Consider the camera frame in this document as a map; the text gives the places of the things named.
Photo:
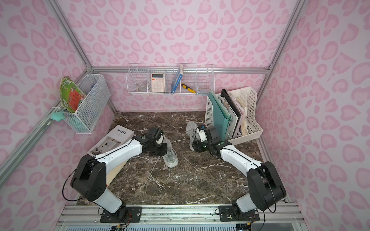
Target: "marble tabletop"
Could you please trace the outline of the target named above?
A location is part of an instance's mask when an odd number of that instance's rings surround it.
[[[222,204],[247,193],[248,182],[238,169],[209,152],[190,150],[186,124],[203,123],[204,116],[204,112],[116,114],[111,129],[121,125],[137,135],[145,134],[153,126],[162,129],[176,150],[179,163],[169,169],[162,157],[141,154],[126,163],[108,188],[126,204]],[[262,161],[255,141],[236,147]],[[93,203],[83,199],[77,204]]]

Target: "metal base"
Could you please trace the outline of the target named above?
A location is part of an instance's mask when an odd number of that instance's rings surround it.
[[[236,225],[236,230],[238,230],[238,231],[252,231],[252,225],[251,224],[249,224],[249,225],[237,224]]]
[[[220,213],[220,221],[259,221],[259,213],[257,210],[251,210],[243,214],[235,210],[234,206],[222,205],[218,207]]]
[[[219,206],[231,204],[170,204],[170,205],[139,205],[142,207],[142,216],[139,223],[130,223],[130,227],[137,225],[177,225],[177,224],[225,224],[220,215],[215,214]],[[100,223],[98,205],[67,205],[64,207],[57,226],[66,225],[106,225]],[[263,223],[264,214],[259,211],[260,221]],[[265,211],[266,223],[304,223],[302,213],[296,203],[276,203],[276,212]],[[245,221],[230,221],[230,224],[244,224]]]
[[[126,207],[126,209],[127,216],[125,216],[123,220],[113,216],[110,212],[104,209],[100,218],[100,223],[127,223],[130,219],[129,214],[131,214],[130,223],[140,222],[142,207]]]

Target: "wall-mounted wire shelf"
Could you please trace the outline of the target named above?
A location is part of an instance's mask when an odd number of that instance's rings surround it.
[[[133,94],[187,94],[207,95],[210,90],[215,91],[215,75],[213,65],[204,64],[183,64],[184,72],[181,82],[174,93],[171,93],[171,84],[176,77],[180,64],[155,64],[155,67],[148,67],[148,64],[130,64],[127,72],[127,90]],[[205,67],[204,70],[196,70],[194,67]],[[165,92],[152,92],[151,75],[163,74]],[[187,85],[196,93],[191,93],[181,86]]]
[[[64,113],[64,121],[75,133],[91,134],[111,94],[103,75],[87,74],[77,85],[87,96],[74,113]]]

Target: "calculator keypad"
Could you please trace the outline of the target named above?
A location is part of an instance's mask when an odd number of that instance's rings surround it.
[[[152,78],[152,92],[164,92],[164,78]]]

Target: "book cover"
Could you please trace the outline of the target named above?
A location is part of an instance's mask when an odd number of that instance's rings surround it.
[[[177,69],[175,78],[173,79],[172,84],[171,84],[171,93],[175,93],[177,86],[179,85],[180,80],[182,78],[182,73],[183,73],[183,67],[182,67],[182,64],[180,64],[179,68]]]

